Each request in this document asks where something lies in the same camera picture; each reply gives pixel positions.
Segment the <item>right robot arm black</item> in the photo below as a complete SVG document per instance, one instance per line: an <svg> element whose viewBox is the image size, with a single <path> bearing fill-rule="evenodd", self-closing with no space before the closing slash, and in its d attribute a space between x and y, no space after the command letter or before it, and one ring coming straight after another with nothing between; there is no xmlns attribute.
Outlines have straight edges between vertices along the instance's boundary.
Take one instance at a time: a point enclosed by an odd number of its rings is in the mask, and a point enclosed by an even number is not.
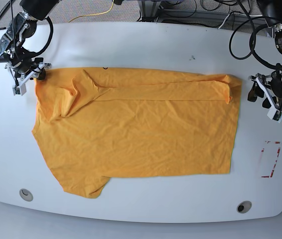
<svg viewBox="0 0 282 239"><path fill-rule="evenodd" d="M7 31L0 39L0 63L6 63L14 71L14 78L27 76L30 72L38 74L38 79L46 76L45 69L40 69L43 62L40 55L48 48L53 36L53 23L48 16L59 3L58 0L22 0L22 11L12 17ZM50 33L46 44L38 52L28 51L23 47L27 38L34 35L37 22L46 20Z"/></svg>

